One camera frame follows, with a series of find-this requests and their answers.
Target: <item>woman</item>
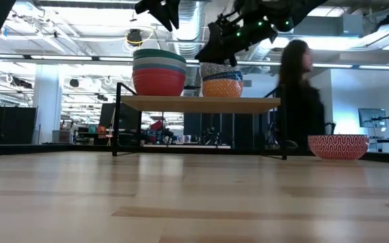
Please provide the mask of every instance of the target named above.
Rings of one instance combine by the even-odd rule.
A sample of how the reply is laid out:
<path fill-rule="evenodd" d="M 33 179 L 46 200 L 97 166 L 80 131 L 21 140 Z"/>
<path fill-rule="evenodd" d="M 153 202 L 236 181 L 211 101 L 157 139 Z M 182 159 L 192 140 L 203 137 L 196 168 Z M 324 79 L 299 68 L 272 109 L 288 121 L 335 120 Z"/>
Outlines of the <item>woman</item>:
<path fill-rule="evenodd" d="M 306 74 L 313 69 L 310 48 L 302 40 L 291 41 L 283 50 L 278 87 L 284 87 L 288 139 L 307 149 L 308 135 L 325 134 L 325 118 L 319 91 L 313 88 Z M 281 88 L 277 97 L 283 97 Z M 277 120 L 279 131 L 282 121 Z"/>

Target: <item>dark hair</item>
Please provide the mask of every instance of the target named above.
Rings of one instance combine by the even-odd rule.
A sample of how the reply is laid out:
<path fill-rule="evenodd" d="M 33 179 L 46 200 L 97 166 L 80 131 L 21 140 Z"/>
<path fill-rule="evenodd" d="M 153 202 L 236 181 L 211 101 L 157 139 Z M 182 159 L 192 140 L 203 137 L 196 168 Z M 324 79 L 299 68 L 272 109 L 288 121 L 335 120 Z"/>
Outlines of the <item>dark hair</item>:
<path fill-rule="evenodd" d="M 308 48 L 307 43 L 302 40 L 292 40 L 284 48 L 278 86 L 296 86 L 302 81 L 303 55 Z"/>

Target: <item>red bowl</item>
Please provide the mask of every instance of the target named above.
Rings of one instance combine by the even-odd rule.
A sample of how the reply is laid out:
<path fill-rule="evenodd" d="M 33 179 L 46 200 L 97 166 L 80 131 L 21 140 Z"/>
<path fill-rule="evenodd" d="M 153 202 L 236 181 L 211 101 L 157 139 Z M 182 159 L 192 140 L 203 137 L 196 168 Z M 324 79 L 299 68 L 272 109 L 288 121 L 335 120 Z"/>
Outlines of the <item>red bowl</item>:
<path fill-rule="evenodd" d="M 309 136 L 311 152 L 321 159 L 355 160 L 369 148 L 366 135 L 320 135 Z"/>
<path fill-rule="evenodd" d="M 180 96 L 186 76 L 180 72 L 145 68 L 133 72 L 134 88 L 138 95 Z"/>

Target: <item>black shirt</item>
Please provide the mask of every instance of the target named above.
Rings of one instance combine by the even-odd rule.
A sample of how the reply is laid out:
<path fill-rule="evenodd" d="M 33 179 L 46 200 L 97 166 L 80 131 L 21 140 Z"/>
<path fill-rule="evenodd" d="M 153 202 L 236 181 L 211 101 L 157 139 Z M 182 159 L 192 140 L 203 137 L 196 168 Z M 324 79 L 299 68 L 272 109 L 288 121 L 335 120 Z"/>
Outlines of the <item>black shirt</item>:
<path fill-rule="evenodd" d="M 282 91 L 277 91 L 277 97 L 282 97 Z M 325 111 L 319 90 L 309 85 L 286 88 L 286 127 L 288 139 L 301 148 L 307 148 L 308 135 L 325 134 Z M 277 120 L 280 131 L 282 120 Z"/>

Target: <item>wooden shelf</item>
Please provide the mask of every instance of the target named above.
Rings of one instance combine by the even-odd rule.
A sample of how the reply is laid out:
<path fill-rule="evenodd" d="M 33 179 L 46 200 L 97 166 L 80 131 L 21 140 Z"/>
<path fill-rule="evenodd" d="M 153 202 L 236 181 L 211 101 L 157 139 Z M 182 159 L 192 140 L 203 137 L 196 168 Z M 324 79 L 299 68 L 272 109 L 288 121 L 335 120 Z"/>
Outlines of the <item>wooden shelf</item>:
<path fill-rule="evenodd" d="M 259 114 L 280 105 L 279 98 L 122 96 L 121 102 L 138 111 Z"/>

